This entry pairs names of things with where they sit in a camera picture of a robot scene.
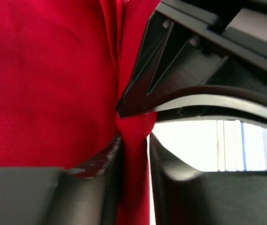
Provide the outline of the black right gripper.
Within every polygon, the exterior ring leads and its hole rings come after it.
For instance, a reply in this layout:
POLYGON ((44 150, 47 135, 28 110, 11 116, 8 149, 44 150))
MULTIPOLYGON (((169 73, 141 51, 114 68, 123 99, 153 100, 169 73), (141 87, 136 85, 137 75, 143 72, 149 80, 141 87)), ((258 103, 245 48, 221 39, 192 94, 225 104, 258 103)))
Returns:
MULTIPOLYGON (((267 84, 267 0, 163 0, 156 11, 267 84)), ((210 117, 267 128, 267 91, 262 88, 188 87, 158 98, 153 111, 199 106, 212 107, 210 117)))

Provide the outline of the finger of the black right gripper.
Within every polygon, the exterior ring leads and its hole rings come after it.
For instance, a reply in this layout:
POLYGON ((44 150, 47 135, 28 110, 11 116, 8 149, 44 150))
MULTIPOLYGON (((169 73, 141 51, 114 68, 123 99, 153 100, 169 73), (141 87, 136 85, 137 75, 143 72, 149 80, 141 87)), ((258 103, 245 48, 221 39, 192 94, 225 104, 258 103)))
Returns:
POLYGON ((200 45, 190 43, 194 35, 169 15, 158 11, 149 18, 133 69, 117 112, 129 117, 153 112, 177 89, 196 86, 218 64, 220 58, 200 45))

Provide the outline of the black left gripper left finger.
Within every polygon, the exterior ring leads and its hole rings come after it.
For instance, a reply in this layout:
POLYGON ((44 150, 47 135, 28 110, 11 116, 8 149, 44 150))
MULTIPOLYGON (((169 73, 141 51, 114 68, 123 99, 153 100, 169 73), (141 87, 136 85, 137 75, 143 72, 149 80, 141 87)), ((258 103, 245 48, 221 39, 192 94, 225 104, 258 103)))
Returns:
POLYGON ((122 187, 122 137, 59 178, 48 225, 115 225, 122 187))

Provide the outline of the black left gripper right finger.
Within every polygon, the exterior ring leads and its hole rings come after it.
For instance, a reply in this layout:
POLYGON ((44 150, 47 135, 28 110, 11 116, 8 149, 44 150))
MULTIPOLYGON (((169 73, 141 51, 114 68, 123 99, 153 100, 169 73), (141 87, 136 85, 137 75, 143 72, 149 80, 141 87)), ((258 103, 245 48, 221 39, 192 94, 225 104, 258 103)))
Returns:
POLYGON ((149 153, 156 224, 207 225, 203 173, 167 150, 154 134, 149 153))

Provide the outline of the red cloth napkin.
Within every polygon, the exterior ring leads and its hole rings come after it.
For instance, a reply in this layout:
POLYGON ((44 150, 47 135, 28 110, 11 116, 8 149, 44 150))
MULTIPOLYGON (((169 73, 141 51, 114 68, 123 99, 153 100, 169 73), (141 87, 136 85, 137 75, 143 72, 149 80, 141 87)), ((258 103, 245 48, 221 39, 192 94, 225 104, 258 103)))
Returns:
POLYGON ((74 167, 124 142, 120 225, 147 225, 157 115, 116 104, 156 0, 0 0, 0 166, 74 167))

